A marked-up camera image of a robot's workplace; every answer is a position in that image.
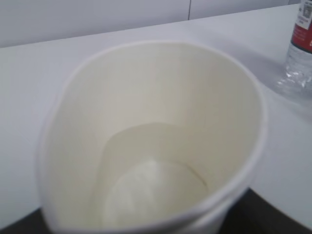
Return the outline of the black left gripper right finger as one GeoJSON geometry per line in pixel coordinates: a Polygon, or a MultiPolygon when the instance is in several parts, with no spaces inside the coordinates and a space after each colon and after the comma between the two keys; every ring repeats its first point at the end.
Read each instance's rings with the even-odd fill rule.
{"type": "Polygon", "coordinates": [[[230,209],[220,234],[311,234],[249,189],[230,209]]]}

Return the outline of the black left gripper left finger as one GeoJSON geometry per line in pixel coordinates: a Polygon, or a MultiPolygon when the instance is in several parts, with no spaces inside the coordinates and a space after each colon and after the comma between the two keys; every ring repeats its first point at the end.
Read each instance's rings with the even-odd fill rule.
{"type": "Polygon", "coordinates": [[[51,234],[43,218],[41,209],[37,209],[23,219],[0,230],[1,234],[51,234]]]}

